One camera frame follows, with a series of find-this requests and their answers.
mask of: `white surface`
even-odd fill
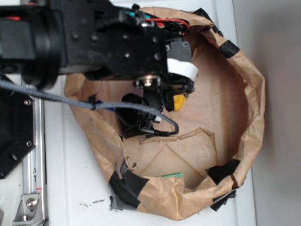
[[[0,5],[20,5],[20,0],[0,0]]]
[[[130,7],[133,1],[114,1],[116,5]],[[236,43],[232,1],[230,0],[174,0],[135,1],[144,6],[165,6],[187,11],[204,8],[210,17],[219,21],[219,28]],[[63,94],[61,77],[53,93]],[[110,192],[84,132],[77,125],[67,105],[45,103],[48,211],[50,226],[98,225],[203,225],[254,226],[252,176],[249,173],[237,197],[230,199],[216,213],[210,208],[184,221],[134,211],[109,211]]]
[[[253,165],[258,226],[301,225],[301,1],[234,0],[239,47],[266,77],[266,129]]]

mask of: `gray wall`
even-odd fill
[[[267,80],[253,165],[258,226],[301,225],[301,0],[233,0],[239,47]]]

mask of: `black plastic part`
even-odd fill
[[[220,52],[224,55],[225,58],[233,57],[237,54],[240,49],[233,44],[230,40],[226,41],[219,47]]]
[[[26,83],[39,89],[53,86],[61,65],[58,24],[48,8],[0,7],[0,73],[21,73]]]
[[[162,101],[166,110],[169,112],[174,110],[174,91],[172,88],[168,88],[162,92]]]
[[[137,198],[149,180],[129,171],[125,163],[120,171],[122,179],[114,172],[109,180],[113,199],[111,200],[111,206],[115,209],[136,210],[140,204]]]
[[[33,105],[28,95],[0,89],[0,179],[34,148]]]
[[[95,110],[96,108],[96,94],[93,94],[91,96],[88,97],[89,102],[93,105],[93,107],[91,108],[91,110]]]
[[[235,198],[235,197],[236,197],[236,190],[230,191],[229,193],[214,199],[213,204],[210,206],[210,208],[213,209],[215,212],[217,212],[222,205],[226,205],[228,199]]]
[[[161,93],[158,93],[154,90],[145,89],[143,91],[143,98],[147,101],[149,106],[158,110],[163,109]]]
[[[218,185],[225,177],[232,175],[239,164],[239,160],[232,159],[223,166],[214,166],[207,169],[206,173]]]
[[[189,43],[181,40],[171,42],[170,50],[167,52],[167,58],[191,62],[191,50]]]
[[[122,98],[122,102],[130,102],[143,106],[149,106],[148,102],[144,98],[133,93],[126,94]],[[127,108],[116,108],[115,113],[120,120],[123,135],[125,138],[144,135],[145,132],[142,131],[144,129],[153,130],[152,122],[156,118],[156,116],[154,115]]]

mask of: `metal screw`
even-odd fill
[[[77,31],[72,31],[71,37],[73,40],[77,41],[79,39],[79,33]]]
[[[32,104],[32,102],[30,100],[24,100],[24,105],[29,106],[31,104]]]
[[[127,60],[127,59],[129,59],[130,58],[130,53],[129,52],[127,52],[127,53],[125,53],[125,55],[124,55],[124,58]]]
[[[26,201],[26,205],[29,209],[34,209],[37,206],[37,204],[38,204],[38,202],[33,198],[28,199]]]
[[[21,221],[27,221],[27,220],[29,220],[29,217],[27,214],[21,216]]]
[[[124,41],[129,40],[129,39],[130,39],[129,34],[128,34],[128,33],[123,33],[123,34],[122,34],[122,39],[123,39]]]
[[[98,37],[97,33],[93,33],[93,34],[91,35],[91,40],[92,40],[92,41],[98,41],[98,40],[99,40],[99,37]]]
[[[155,58],[155,60],[160,60],[161,55],[159,53],[155,53],[154,58]]]
[[[189,47],[189,43],[187,41],[183,42],[184,47]]]
[[[158,36],[152,37],[152,42],[153,43],[158,43],[159,42],[159,37]]]

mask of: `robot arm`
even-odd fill
[[[157,18],[138,5],[116,7],[108,0],[0,7],[0,73],[20,73],[38,89],[70,73],[131,80],[144,96],[126,96],[124,102],[172,111],[174,95],[193,92],[198,74],[183,40],[188,30],[184,20]],[[154,134],[155,116],[122,108],[116,113],[126,137]]]

